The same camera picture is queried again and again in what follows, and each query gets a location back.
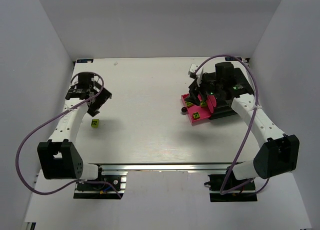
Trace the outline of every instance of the gray wall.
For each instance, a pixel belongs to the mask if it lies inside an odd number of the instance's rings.
[[[265,111],[300,139],[294,177],[314,229],[320,229],[319,32],[320,0],[282,0],[252,57]]]
[[[281,0],[40,0],[70,57],[251,56]]]
[[[20,229],[30,192],[15,170],[22,139],[62,109],[72,63],[39,0],[0,0],[0,225]],[[52,125],[32,137],[20,158],[33,184],[39,170],[37,145]]]

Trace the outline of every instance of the black round object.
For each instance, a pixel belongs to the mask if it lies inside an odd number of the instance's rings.
[[[181,111],[182,111],[183,113],[186,113],[186,112],[188,111],[188,109],[187,109],[186,107],[182,107],[182,108],[181,108]]]

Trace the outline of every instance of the yellow-green block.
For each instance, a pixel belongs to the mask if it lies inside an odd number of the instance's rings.
[[[205,101],[201,101],[200,106],[201,106],[201,107],[206,107],[206,106],[207,106],[207,103],[206,103]]]
[[[189,101],[186,101],[186,102],[185,102],[185,105],[186,105],[187,107],[190,107],[190,106],[193,106],[194,103],[191,103],[191,102],[189,102]]]
[[[199,112],[194,112],[194,113],[192,114],[192,116],[193,116],[194,119],[200,118]]]
[[[99,126],[99,119],[92,119],[91,127],[97,128]]]

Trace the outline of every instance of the pink tray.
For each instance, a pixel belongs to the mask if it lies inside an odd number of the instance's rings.
[[[217,102],[216,102],[216,98],[214,96],[208,96],[208,99],[206,100],[207,106],[206,107],[201,107],[201,106],[190,106],[187,107],[186,102],[185,102],[185,98],[189,96],[189,94],[184,94],[181,95],[181,100],[183,103],[183,106],[187,108],[187,114],[189,117],[189,120],[191,122],[191,124],[193,124],[194,122],[197,121],[201,121],[203,119],[207,119],[209,117],[211,117],[212,113],[214,112],[214,107],[216,107]],[[200,115],[200,118],[198,119],[194,119],[193,118],[193,113],[198,112]]]

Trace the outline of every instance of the blue wire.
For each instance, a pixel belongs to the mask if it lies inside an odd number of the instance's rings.
[[[106,189],[104,189],[102,191],[107,191],[109,188],[111,188],[111,186],[108,186]]]

